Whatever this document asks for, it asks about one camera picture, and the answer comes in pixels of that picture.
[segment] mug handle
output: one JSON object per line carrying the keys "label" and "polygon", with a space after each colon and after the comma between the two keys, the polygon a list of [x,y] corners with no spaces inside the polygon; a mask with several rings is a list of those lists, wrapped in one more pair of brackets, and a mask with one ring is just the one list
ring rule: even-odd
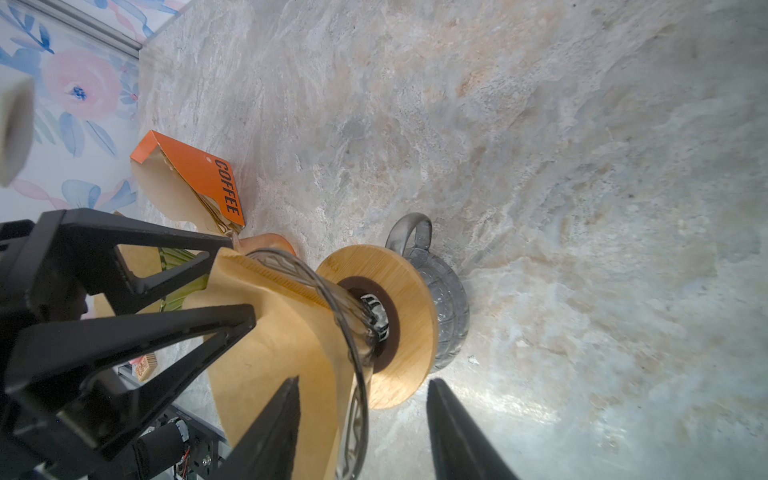
{"label": "mug handle", "polygon": [[395,226],[389,231],[386,247],[400,255],[405,255],[406,243],[413,230],[416,230],[415,247],[429,250],[429,245],[432,243],[432,221],[425,214],[416,212],[397,220]]}

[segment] pink flower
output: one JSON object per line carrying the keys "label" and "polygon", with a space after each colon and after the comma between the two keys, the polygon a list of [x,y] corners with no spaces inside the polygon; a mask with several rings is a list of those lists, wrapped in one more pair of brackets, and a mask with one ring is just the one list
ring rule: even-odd
{"label": "pink flower", "polygon": [[118,109],[120,79],[108,61],[83,48],[50,57],[43,81],[58,104],[81,120],[99,120]]}

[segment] brown gasket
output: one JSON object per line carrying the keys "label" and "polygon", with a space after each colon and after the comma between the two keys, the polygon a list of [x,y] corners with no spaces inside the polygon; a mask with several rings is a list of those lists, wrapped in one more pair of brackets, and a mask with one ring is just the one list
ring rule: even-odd
{"label": "brown gasket", "polygon": [[357,299],[368,293],[376,295],[384,307],[389,320],[389,336],[374,350],[376,359],[373,361],[373,372],[381,372],[395,358],[397,348],[400,345],[400,317],[397,315],[395,303],[381,285],[364,276],[349,276],[339,281],[338,285]]}

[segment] wooden disc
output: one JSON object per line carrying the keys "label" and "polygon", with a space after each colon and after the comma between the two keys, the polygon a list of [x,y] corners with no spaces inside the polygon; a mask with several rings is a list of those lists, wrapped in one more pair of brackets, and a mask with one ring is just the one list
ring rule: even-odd
{"label": "wooden disc", "polygon": [[389,296],[399,318],[399,343],[389,364],[371,378],[369,407],[388,409],[406,401],[424,383],[437,353],[437,311],[419,272],[391,250],[352,245],[331,253],[317,273],[334,283],[364,277]]}

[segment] flower center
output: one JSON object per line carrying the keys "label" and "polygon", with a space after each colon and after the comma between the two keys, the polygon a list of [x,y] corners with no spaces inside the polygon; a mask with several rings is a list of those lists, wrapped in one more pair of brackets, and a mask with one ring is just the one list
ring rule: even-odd
{"label": "flower center", "polygon": [[88,98],[88,96],[85,94],[85,90],[83,90],[82,87],[78,85],[75,85],[69,94],[82,101],[85,101],[85,99]]}

